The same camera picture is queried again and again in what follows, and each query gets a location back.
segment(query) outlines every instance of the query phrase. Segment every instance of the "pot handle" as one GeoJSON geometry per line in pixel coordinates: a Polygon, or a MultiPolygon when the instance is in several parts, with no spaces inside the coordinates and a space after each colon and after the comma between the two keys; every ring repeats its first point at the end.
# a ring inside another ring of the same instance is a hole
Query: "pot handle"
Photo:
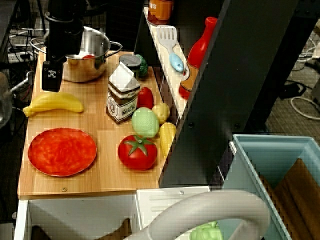
{"type": "Polygon", "coordinates": [[[123,46],[120,43],[116,42],[116,41],[110,41],[110,43],[113,44],[113,45],[117,45],[119,47],[119,49],[117,49],[116,51],[114,51],[112,53],[109,53],[109,54],[105,55],[104,59],[110,57],[113,54],[117,54],[123,48],[123,46]]]}

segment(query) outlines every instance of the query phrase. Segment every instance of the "can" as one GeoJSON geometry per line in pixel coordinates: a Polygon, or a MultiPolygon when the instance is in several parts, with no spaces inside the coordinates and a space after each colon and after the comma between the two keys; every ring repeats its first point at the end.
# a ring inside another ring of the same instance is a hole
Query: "can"
{"type": "Polygon", "coordinates": [[[141,59],[136,55],[124,54],[120,56],[119,63],[123,63],[128,69],[134,73],[134,78],[139,80],[141,59]]]}

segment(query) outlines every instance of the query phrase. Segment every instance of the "tomato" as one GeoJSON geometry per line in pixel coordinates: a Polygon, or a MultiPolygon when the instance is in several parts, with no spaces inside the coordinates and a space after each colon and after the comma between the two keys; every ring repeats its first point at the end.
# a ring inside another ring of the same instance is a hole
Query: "tomato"
{"type": "Polygon", "coordinates": [[[85,55],[82,59],[94,59],[94,55],[85,55]]]}
{"type": "Polygon", "coordinates": [[[157,146],[146,137],[130,135],[119,144],[118,156],[130,169],[147,170],[156,162],[157,146]]]}
{"type": "Polygon", "coordinates": [[[141,88],[140,92],[138,93],[138,102],[136,108],[148,108],[152,109],[154,106],[154,96],[152,91],[147,88],[141,88]]]}

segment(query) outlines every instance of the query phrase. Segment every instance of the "gray handle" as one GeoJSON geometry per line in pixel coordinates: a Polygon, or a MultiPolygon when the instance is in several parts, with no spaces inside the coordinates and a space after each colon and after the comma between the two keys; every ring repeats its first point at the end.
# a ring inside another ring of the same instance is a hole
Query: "gray handle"
{"type": "Polygon", "coordinates": [[[174,240],[196,226],[223,219],[242,219],[229,240],[260,240],[271,217],[265,202],[252,193],[215,190],[181,200],[125,240],[174,240]]]}
{"type": "Polygon", "coordinates": [[[112,53],[107,54],[107,55],[104,57],[104,59],[106,59],[106,58],[108,58],[108,57],[110,57],[110,56],[112,56],[112,55],[114,55],[114,54],[117,54],[117,53],[120,52],[121,49],[123,48],[123,46],[122,46],[119,42],[110,41],[110,43],[113,44],[113,45],[117,45],[117,46],[119,47],[119,49],[117,49],[116,51],[114,51],[114,52],[112,52],[112,53]]]}

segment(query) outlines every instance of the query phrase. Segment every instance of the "yellow corn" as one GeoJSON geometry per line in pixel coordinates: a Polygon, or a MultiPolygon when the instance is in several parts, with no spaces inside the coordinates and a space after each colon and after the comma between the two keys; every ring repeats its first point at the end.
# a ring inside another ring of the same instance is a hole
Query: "yellow corn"
{"type": "Polygon", "coordinates": [[[163,156],[167,157],[170,151],[171,144],[175,138],[177,129],[176,126],[170,122],[165,122],[159,131],[160,144],[163,152],[163,156]]]}

